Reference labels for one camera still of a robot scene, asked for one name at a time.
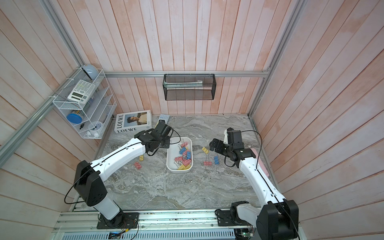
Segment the blue binder clip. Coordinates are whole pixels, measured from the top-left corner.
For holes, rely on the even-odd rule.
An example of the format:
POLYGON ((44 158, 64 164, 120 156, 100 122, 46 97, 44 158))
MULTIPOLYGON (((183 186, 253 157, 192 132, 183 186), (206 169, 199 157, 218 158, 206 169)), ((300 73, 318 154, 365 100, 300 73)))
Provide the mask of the blue binder clip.
POLYGON ((214 163, 215 163, 215 165, 219 165, 220 164, 219 156, 214 156, 214 163))

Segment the white plastic storage box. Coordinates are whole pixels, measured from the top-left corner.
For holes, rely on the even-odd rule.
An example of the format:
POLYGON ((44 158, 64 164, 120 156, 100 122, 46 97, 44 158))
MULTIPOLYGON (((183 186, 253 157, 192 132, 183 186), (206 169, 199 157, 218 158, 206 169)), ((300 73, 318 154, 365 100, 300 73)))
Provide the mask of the white plastic storage box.
POLYGON ((167 150, 167 168, 172 173, 189 172, 194 164, 192 140, 187 137, 171 138, 167 150))

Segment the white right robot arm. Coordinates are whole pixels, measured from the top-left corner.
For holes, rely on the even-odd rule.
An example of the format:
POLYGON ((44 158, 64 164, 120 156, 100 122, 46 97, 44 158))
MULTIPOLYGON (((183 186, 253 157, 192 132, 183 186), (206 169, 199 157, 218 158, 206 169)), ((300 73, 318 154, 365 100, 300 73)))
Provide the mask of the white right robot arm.
POLYGON ((262 240, 293 240, 299 238, 299 207, 287 200, 262 170, 260 155, 245 148, 242 131, 228 128, 223 141, 213 139, 210 150, 230 159, 250 182, 260 207, 247 201, 231 204, 228 211, 217 209, 219 226, 254 227, 262 240))

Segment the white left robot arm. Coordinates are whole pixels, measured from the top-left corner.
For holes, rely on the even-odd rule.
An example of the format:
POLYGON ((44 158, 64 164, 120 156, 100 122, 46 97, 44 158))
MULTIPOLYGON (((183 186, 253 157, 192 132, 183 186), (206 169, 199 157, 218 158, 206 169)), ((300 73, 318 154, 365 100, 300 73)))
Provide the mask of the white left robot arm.
POLYGON ((125 145, 90 163, 77 165, 73 188, 89 207, 95 208, 102 220, 111 227, 124 221, 123 210, 108 197, 104 182, 117 170, 144 154, 155 154, 158 149, 168 149, 175 130, 161 120, 155 128, 141 131, 125 145))

